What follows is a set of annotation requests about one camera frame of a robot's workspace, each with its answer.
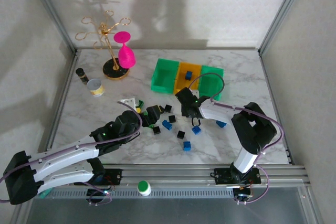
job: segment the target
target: pink wine glass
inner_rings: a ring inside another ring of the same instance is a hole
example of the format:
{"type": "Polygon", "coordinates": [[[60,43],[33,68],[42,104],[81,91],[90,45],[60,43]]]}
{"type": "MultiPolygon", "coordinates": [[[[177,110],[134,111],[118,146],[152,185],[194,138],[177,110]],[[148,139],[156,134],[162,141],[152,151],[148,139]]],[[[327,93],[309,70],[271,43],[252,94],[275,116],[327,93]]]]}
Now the pink wine glass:
{"type": "Polygon", "coordinates": [[[114,36],[114,41],[122,44],[118,53],[119,64],[122,68],[131,68],[137,62],[133,50],[125,45],[130,39],[131,34],[127,31],[120,31],[114,36]]]}

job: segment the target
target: table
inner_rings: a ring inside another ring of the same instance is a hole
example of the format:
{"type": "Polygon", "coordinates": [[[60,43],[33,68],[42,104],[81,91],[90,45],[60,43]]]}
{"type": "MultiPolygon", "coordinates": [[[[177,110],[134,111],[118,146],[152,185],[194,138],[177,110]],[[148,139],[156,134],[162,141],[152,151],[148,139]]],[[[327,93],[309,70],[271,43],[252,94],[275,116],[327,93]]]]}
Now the table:
{"type": "MultiPolygon", "coordinates": [[[[77,67],[82,67],[89,79],[99,78],[105,87],[101,97],[94,97],[76,74],[72,76],[70,88],[53,148],[75,142],[96,128],[114,121],[124,110],[117,101],[137,97],[144,107],[169,104],[176,116],[173,129],[162,126],[169,113],[161,115],[156,125],[161,134],[154,135],[150,128],[141,128],[141,135],[134,141],[122,145],[117,151],[100,157],[103,164],[229,164],[238,155],[241,144],[232,126],[223,129],[214,120],[202,120],[202,133],[192,132],[191,119],[181,117],[181,105],[172,94],[151,91],[151,79],[158,58],[208,65],[224,69],[225,89],[221,101],[236,106],[257,102],[266,115],[275,118],[269,90],[255,50],[134,50],[136,65],[129,75],[120,81],[104,77],[102,67],[111,58],[107,50],[84,49],[77,67]],[[176,137],[178,131],[185,132],[184,140],[176,137]],[[183,141],[190,141],[192,149],[183,151],[183,141]]],[[[283,143],[270,148],[259,159],[261,164],[288,164],[283,143]]]]}

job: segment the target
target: black round base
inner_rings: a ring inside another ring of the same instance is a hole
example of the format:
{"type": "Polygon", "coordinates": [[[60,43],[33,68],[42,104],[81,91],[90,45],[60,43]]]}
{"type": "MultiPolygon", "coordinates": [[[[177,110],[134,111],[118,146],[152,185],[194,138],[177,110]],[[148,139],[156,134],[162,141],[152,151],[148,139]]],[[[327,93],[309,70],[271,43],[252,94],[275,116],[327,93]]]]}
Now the black round base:
{"type": "Polygon", "coordinates": [[[113,59],[110,59],[107,62],[105,62],[103,66],[103,73],[110,80],[121,80],[122,78],[126,77],[130,72],[129,68],[122,68],[120,65],[118,70],[114,70],[113,67],[114,67],[113,59]]]}

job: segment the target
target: gold jewelry stand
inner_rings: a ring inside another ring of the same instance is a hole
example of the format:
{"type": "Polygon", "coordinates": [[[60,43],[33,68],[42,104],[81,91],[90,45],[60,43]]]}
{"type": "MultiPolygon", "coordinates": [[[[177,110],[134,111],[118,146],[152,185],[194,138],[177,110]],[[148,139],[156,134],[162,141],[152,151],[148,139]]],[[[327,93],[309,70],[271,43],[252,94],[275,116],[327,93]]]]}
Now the gold jewelry stand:
{"type": "Polygon", "coordinates": [[[108,47],[108,49],[110,51],[110,54],[111,54],[111,57],[112,57],[111,60],[108,60],[104,64],[103,73],[110,80],[121,80],[128,75],[128,73],[130,72],[130,69],[129,68],[122,68],[119,65],[119,59],[116,58],[114,53],[113,53],[111,42],[110,42],[108,36],[109,36],[109,34],[115,34],[115,33],[112,32],[112,30],[117,25],[119,25],[119,24],[121,24],[123,26],[129,25],[131,23],[131,19],[122,18],[118,23],[115,23],[113,26],[110,27],[110,26],[108,26],[108,20],[113,15],[114,15],[113,11],[111,11],[111,10],[105,11],[104,16],[106,17],[106,21],[105,21],[105,23],[101,22],[99,24],[99,26],[97,26],[96,23],[93,22],[92,17],[84,17],[82,19],[82,23],[83,24],[89,24],[89,23],[93,24],[97,31],[92,31],[92,32],[89,32],[89,33],[84,33],[84,32],[77,33],[75,35],[75,39],[76,40],[84,40],[89,34],[99,34],[100,35],[99,41],[96,41],[95,43],[93,43],[93,48],[96,49],[96,50],[101,50],[102,48],[97,48],[96,47],[96,44],[98,42],[100,42],[103,47],[104,46],[108,47]]]}

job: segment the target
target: green cap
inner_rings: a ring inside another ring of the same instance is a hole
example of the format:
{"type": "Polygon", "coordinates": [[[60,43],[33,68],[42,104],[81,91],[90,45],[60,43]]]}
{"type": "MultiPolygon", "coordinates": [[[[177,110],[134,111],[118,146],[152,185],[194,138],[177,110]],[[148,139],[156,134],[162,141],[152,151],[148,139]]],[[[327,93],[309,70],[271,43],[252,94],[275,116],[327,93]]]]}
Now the green cap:
{"type": "Polygon", "coordinates": [[[138,190],[142,193],[145,192],[148,189],[148,187],[149,184],[147,181],[142,180],[138,183],[138,190]]]}

